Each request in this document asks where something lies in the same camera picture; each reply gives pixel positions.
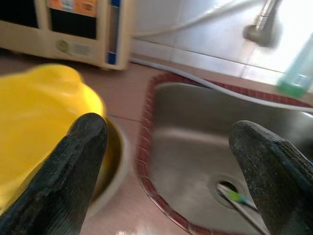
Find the steel sink basin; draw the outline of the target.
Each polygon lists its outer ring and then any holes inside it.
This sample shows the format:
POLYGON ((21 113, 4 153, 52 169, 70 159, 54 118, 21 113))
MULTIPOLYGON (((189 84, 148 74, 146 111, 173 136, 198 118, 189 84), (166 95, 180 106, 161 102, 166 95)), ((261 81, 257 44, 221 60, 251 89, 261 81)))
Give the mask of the steel sink basin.
POLYGON ((228 145, 232 125, 255 122, 313 161, 313 113, 264 106, 183 83, 155 96, 149 173, 158 194, 188 222, 240 235, 262 235, 217 191, 222 183, 249 198, 228 145))

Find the thin white tube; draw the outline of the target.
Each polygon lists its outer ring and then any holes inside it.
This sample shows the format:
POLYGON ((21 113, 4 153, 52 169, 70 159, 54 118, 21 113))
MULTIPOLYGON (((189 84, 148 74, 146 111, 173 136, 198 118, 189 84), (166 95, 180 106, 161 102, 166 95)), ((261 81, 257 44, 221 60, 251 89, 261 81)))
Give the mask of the thin white tube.
POLYGON ((135 32, 132 34, 132 37, 133 38, 145 38, 145 37, 152 37, 152 36, 162 35, 162 34, 166 34, 170 32, 180 31, 180 30, 192 27, 194 25, 197 25, 214 16, 224 14, 225 12, 234 11, 239 8, 244 8, 244 7, 253 5, 257 1, 258 0, 230 0, 219 5, 215 5, 207 9, 206 11, 204 11, 201 15, 195 16, 181 24, 175 24, 166 29, 161 29, 158 31, 135 32))

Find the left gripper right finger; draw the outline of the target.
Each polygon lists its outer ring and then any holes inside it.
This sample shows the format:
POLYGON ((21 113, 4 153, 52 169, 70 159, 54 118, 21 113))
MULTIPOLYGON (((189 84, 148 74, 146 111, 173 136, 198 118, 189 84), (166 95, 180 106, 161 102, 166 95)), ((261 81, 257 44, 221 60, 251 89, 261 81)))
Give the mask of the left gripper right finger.
POLYGON ((313 162, 247 120, 233 124, 228 142, 270 235, 313 235, 313 162))

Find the white toothbrush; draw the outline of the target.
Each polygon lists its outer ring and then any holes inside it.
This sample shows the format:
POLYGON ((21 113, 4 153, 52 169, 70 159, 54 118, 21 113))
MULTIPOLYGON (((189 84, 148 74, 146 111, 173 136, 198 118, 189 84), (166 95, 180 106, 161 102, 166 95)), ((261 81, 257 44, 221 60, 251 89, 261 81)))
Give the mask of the white toothbrush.
POLYGON ((270 235, 268 229, 265 225, 261 225, 257 220, 255 220, 244 208, 242 205, 248 206, 255 210, 258 213, 258 209, 255 204, 239 194, 231 190, 230 188, 218 183, 217 191, 229 201, 229 203, 237 210, 237 212, 243 216, 250 224, 252 224, 262 235, 270 235))

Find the beige water ionizer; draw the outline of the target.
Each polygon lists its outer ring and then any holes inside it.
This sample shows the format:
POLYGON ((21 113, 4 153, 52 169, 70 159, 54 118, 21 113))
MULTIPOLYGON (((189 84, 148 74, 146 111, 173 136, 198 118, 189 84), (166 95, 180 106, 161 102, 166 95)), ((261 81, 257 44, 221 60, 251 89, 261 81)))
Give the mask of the beige water ionizer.
POLYGON ((0 0, 0 48, 124 70, 135 0, 0 0))

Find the small steel bowl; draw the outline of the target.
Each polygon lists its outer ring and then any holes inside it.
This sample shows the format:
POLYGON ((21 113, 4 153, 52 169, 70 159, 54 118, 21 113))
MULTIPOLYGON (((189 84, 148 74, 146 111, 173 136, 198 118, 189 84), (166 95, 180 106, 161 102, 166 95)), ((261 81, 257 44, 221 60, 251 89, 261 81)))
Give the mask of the small steel bowl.
POLYGON ((108 117, 108 146, 85 220, 94 217, 116 195, 132 160, 131 144, 116 119, 108 117))

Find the yellow plastic cup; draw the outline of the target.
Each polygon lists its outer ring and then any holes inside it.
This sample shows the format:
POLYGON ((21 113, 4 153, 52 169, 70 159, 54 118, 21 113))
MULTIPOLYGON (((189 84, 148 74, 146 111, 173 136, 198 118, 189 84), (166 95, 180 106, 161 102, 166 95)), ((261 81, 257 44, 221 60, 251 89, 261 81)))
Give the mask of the yellow plastic cup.
POLYGON ((69 66, 44 64, 0 76, 0 215, 86 113, 105 117, 106 105, 69 66))

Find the clear bottle blue cap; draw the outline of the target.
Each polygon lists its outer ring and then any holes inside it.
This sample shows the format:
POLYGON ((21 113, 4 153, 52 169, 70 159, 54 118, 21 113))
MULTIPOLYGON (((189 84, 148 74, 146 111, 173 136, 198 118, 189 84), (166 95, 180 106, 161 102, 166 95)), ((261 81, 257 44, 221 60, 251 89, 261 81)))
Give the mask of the clear bottle blue cap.
POLYGON ((291 66, 277 83, 277 90, 301 98, 313 84, 313 35, 307 40, 291 66))

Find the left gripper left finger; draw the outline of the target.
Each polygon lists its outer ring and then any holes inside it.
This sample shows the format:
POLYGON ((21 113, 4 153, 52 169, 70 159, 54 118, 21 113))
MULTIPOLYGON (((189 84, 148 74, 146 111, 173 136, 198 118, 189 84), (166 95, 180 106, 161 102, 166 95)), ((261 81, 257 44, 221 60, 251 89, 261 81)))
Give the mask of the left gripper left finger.
POLYGON ((107 142, 107 123, 100 115, 80 116, 0 215, 0 235, 79 235, 107 142))

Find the grey wall spout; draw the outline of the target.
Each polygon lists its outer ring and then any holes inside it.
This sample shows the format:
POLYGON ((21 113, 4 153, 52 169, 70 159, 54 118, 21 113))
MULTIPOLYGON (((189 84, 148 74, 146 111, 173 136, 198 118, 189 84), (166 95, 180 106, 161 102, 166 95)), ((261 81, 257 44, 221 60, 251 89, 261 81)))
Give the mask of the grey wall spout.
POLYGON ((272 43, 274 22, 277 8, 282 0, 266 0, 255 23, 243 29, 243 38, 261 47, 269 47, 272 43))

